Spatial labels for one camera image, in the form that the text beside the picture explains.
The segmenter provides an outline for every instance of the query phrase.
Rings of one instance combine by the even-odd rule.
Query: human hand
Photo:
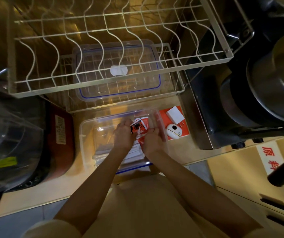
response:
[[[131,133],[130,125],[132,124],[131,119],[122,120],[118,124],[116,130],[113,132],[113,147],[127,150],[128,152],[133,146],[133,142],[137,136],[137,133]]]
[[[158,128],[150,128],[144,137],[143,152],[150,159],[152,153],[163,150],[163,141]]]

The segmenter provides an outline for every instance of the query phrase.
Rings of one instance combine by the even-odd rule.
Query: clear plastic bowl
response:
[[[100,118],[85,120],[80,124],[80,146],[81,155],[85,169],[89,169],[93,165],[96,167],[96,160],[92,157],[97,151],[109,150],[113,147],[113,131],[123,118],[148,117],[150,128],[159,128],[160,136],[164,142],[164,150],[168,153],[167,135],[165,126],[160,113],[155,109],[145,109],[110,115]],[[145,157],[143,160],[121,164],[117,174],[140,167],[151,165],[150,161]]]
[[[104,59],[100,65],[100,69],[112,68],[110,70],[103,70],[101,74],[99,71],[90,72],[85,74],[78,74],[78,77],[81,82],[99,80],[103,78],[112,78],[118,75],[134,74],[141,73],[141,67],[144,72],[153,71],[161,69],[162,66],[160,62],[141,64],[139,65],[139,59],[142,55],[140,63],[158,61],[159,56],[154,47],[154,43],[150,40],[140,41],[125,41],[124,45],[124,55],[121,61],[121,65],[127,66],[126,68],[119,67],[119,62],[122,56],[123,48],[119,42],[110,42],[103,43],[104,47]],[[81,45],[83,59],[82,64],[78,69],[78,73],[85,71],[98,70],[98,66],[101,62],[103,51],[100,44],[85,44]],[[73,71],[75,72],[81,59],[80,49],[75,47],[73,49]],[[78,79],[74,76],[74,82],[78,83]],[[134,92],[143,92],[143,91],[152,91],[156,90],[161,85],[161,76],[145,76],[138,78],[129,78],[126,80],[120,80],[117,82],[109,82],[105,84],[99,84],[84,88],[77,89],[76,93],[79,99],[87,102],[95,101],[96,99],[114,96],[114,95],[123,95]]]

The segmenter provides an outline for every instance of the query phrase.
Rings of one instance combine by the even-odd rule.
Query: yellow green tape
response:
[[[17,164],[18,162],[16,160],[16,157],[14,156],[7,157],[5,159],[0,160],[0,168],[9,167],[9,166],[17,165]]]

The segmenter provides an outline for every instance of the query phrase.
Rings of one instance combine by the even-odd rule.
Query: forearm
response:
[[[243,237],[261,226],[230,199],[185,169],[163,151],[152,153],[157,166],[190,208],[230,237]]]
[[[74,225],[84,234],[96,220],[122,160],[129,150],[113,148],[105,160],[73,193],[54,219]]]

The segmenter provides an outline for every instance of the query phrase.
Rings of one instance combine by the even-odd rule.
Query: drawer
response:
[[[284,214],[284,186],[268,182],[256,147],[213,157],[208,164],[217,187]]]
[[[284,235],[284,215],[276,212],[273,209],[257,204],[251,200],[243,198],[239,195],[231,193],[227,190],[218,188],[218,191],[226,195],[240,208],[242,208],[248,215],[254,218],[265,229],[279,232]]]

